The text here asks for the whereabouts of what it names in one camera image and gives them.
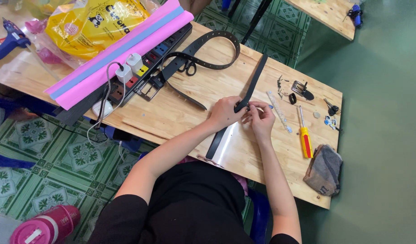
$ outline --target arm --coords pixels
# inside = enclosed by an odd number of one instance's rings
[[[232,125],[244,115],[246,108],[238,113],[233,111],[235,103],[239,101],[241,98],[238,96],[220,99],[214,105],[209,119],[148,153],[133,166],[115,198],[132,194],[143,198],[149,204],[152,188],[158,176],[187,156],[209,135]]]
[[[273,214],[272,236],[284,233],[302,243],[294,196],[271,143],[271,130],[275,116],[268,104],[261,102],[250,102],[248,116],[247,120],[252,121],[262,156],[266,190]]]

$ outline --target hand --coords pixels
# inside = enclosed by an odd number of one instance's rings
[[[214,108],[212,108],[211,116],[207,120],[212,123],[216,131],[232,125],[237,122],[247,110],[247,107],[244,107],[238,113],[233,111],[235,104],[241,102],[243,99],[238,96],[224,97],[218,102],[215,103]]]
[[[271,142],[271,131],[276,117],[268,103],[264,102],[249,102],[250,111],[247,112],[246,122],[252,121],[253,131],[255,133],[258,143],[265,141]]]

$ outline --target panda logo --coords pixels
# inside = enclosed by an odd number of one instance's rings
[[[100,15],[100,13],[98,13],[98,12],[97,12],[97,15],[95,17],[88,17],[87,19],[93,23],[95,28],[98,28],[98,25],[100,25],[101,22],[104,20],[102,18],[102,16]]]

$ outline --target table leg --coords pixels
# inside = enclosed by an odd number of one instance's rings
[[[237,10],[237,8],[238,8],[238,4],[239,4],[239,2],[240,2],[240,1],[241,1],[241,0],[235,0],[235,3],[233,3],[232,8],[230,9],[229,14],[227,15],[227,17],[228,17],[229,19],[231,19],[231,18],[232,18],[233,14],[234,14],[234,13],[235,13],[235,11]]]
[[[265,13],[265,11],[268,9],[268,6],[272,0],[262,0],[261,4],[259,5],[258,10],[256,11],[255,15],[253,16],[252,21],[250,22],[250,28],[247,31],[246,35],[244,36],[243,40],[241,41],[241,44],[246,44],[247,39],[252,34],[253,30],[256,28],[256,25],[258,25],[259,20],[262,18],[262,15]]]

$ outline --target cloth rag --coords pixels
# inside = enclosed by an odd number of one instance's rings
[[[330,145],[321,144],[310,161],[303,180],[323,196],[339,193],[341,186],[339,172],[343,161]]]

